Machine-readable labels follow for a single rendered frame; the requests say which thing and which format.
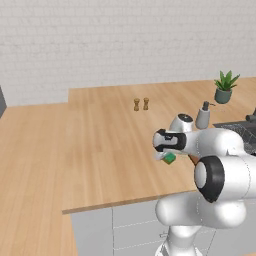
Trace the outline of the dark grey appliance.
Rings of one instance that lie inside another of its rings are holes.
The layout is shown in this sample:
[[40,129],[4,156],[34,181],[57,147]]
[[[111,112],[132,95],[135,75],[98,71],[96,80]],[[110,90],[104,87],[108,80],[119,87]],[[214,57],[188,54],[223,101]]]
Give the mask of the dark grey appliance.
[[5,98],[4,98],[4,94],[3,94],[2,88],[0,86],[0,118],[2,117],[2,115],[5,112],[6,108],[7,108],[6,101],[5,101]]

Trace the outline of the grey drawer front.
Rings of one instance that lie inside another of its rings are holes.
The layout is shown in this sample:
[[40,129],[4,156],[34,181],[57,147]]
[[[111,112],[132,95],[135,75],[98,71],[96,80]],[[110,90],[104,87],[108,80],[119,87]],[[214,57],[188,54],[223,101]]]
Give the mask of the grey drawer front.
[[157,219],[155,206],[157,201],[116,206],[113,208],[113,227],[123,228],[141,223],[148,223]]
[[114,229],[114,248],[126,249],[132,246],[157,242],[168,233],[168,227],[157,221],[131,224]]

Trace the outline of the grey counter cabinet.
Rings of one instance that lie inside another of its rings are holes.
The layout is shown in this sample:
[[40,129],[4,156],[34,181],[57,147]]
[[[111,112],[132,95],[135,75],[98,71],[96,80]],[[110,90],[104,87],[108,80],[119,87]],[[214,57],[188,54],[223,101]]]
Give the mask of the grey counter cabinet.
[[[155,256],[168,233],[157,242],[114,248],[113,208],[161,199],[144,198],[120,202],[114,206],[90,206],[71,215],[78,256]],[[243,256],[256,252],[256,199],[246,199],[246,219],[232,229],[202,227],[196,233],[194,246],[202,256]]]

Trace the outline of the green sponge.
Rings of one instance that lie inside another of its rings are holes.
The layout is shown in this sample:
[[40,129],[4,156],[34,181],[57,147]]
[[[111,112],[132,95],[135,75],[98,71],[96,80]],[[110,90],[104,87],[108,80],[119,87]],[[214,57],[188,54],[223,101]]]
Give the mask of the green sponge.
[[170,165],[171,163],[173,163],[175,160],[176,160],[176,155],[173,154],[173,153],[168,153],[168,154],[166,154],[166,155],[164,156],[164,158],[163,158],[163,161],[164,161],[166,164],[168,164],[168,165]]

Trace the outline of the dark grey tap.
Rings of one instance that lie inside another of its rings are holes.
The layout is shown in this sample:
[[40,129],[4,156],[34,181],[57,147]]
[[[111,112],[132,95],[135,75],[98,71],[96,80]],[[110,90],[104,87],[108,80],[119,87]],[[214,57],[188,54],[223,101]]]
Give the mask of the dark grey tap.
[[256,122],[256,107],[255,107],[254,113],[252,115],[246,115],[246,121]]

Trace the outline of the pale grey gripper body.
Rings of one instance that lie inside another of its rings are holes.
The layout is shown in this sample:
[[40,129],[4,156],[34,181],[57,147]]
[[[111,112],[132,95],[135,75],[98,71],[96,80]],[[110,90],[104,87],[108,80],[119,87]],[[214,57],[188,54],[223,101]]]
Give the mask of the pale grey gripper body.
[[156,160],[162,160],[162,159],[164,159],[164,158],[165,158],[167,155],[169,155],[169,154],[181,155],[181,152],[175,151],[175,150],[166,151],[166,152],[158,152],[158,151],[156,151],[156,152],[154,153],[154,158],[155,158]]

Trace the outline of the green plant in grey pot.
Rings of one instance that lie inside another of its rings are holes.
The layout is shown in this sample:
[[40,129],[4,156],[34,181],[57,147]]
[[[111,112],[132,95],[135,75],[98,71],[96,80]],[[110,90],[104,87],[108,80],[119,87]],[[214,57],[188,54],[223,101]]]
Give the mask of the green plant in grey pot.
[[219,104],[226,104],[231,99],[232,89],[237,86],[236,81],[240,75],[233,76],[232,71],[227,74],[220,72],[220,79],[215,80],[216,91],[214,99]]

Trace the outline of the dark grey sink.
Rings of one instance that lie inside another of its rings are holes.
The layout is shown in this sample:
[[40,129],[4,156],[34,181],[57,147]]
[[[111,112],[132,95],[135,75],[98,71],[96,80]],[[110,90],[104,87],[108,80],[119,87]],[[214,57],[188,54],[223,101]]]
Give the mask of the dark grey sink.
[[238,133],[244,142],[245,151],[256,156],[256,124],[249,124],[246,121],[215,123],[215,128],[224,128]]

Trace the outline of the grey soap dispenser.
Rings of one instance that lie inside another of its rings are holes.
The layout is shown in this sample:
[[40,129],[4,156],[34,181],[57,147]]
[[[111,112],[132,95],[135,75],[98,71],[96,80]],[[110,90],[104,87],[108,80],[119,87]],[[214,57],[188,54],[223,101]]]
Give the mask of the grey soap dispenser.
[[203,106],[199,109],[195,122],[195,126],[197,129],[202,130],[208,128],[210,120],[210,105],[213,104],[210,104],[208,101],[204,101]]

